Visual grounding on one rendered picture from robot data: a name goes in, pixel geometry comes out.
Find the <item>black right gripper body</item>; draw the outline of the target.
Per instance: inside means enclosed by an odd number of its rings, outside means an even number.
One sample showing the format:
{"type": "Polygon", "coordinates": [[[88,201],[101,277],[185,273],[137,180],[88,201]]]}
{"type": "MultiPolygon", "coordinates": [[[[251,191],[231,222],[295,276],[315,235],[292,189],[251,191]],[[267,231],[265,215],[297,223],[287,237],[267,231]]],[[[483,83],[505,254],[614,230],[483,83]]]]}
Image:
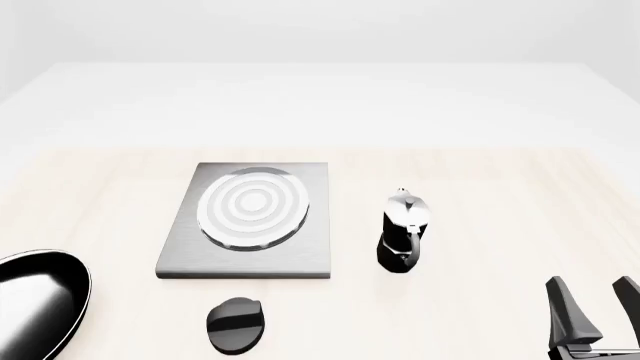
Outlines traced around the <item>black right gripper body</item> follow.
{"type": "Polygon", "coordinates": [[[640,360],[637,350],[594,350],[590,344],[558,344],[549,342],[550,360],[640,360]]]}

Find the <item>black frying pan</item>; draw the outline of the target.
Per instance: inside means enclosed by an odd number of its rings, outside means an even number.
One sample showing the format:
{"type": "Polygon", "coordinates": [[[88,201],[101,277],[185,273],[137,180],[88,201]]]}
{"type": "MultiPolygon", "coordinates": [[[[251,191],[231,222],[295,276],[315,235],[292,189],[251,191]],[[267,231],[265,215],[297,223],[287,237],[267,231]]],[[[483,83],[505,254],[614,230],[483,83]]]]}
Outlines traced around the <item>black frying pan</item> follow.
{"type": "Polygon", "coordinates": [[[66,251],[0,259],[0,360],[54,360],[81,325],[91,291],[88,267],[66,251]]]}

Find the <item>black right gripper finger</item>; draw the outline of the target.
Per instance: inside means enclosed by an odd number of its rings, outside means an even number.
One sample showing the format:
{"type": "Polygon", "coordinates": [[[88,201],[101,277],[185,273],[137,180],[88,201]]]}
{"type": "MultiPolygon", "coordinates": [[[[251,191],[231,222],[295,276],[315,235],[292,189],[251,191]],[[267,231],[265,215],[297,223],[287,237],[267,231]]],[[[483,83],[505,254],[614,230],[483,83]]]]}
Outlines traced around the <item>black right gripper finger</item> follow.
{"type": "Polygon", "coordinates": [[[550,349],[590,347],[603,338],[603,334],[581,310],[560,276],[550,278],[545,287],[550,311],[550,349]]]}
{"type": "Polygon", "coordinates": [[[622,276],[612,285],[632,326],[640,326],[640,286],[629,276],[622,276]]]}

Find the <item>black and silver moka pot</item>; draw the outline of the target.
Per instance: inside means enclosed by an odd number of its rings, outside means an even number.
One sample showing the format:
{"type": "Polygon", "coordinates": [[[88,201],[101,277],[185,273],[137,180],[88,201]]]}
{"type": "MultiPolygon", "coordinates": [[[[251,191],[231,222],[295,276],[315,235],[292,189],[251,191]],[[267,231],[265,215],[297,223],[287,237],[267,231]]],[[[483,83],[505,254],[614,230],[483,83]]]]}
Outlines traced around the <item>black and silver moka pot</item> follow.
{"type": "Polygon", "coordinates": [[[431,212],[424,200],[406,188],[399,188],[389,197],[376,248],[380,266],[396,274],[410,272],[420,259],[421,239],[430,218],[431,212]]]}

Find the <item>round black stove knob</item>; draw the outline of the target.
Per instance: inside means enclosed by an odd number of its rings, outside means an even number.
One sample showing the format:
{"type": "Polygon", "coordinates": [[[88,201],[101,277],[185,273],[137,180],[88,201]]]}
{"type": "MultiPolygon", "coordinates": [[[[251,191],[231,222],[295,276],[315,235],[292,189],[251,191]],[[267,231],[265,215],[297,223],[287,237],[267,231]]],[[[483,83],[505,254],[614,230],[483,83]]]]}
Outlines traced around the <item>round black stove knob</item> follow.
{"type": "Polygon", "coordinates": [[[215,350],[227,356],[238,356],[258,344],[265,324],[260,301],[236,297],[211,309],[206,318],[206,332],[215,350]]]}

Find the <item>grey stove plate with rings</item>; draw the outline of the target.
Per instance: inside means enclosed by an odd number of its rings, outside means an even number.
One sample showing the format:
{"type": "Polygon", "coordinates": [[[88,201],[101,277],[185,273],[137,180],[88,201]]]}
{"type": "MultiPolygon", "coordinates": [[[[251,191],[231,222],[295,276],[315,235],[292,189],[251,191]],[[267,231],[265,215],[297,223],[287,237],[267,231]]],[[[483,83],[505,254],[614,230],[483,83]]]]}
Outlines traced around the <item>grey stove plate with rings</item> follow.
{"type": "Polygon", "coordinates": [[[158,278],[329,278],[325,162],[201,163],[156,263],[158,278]]]}

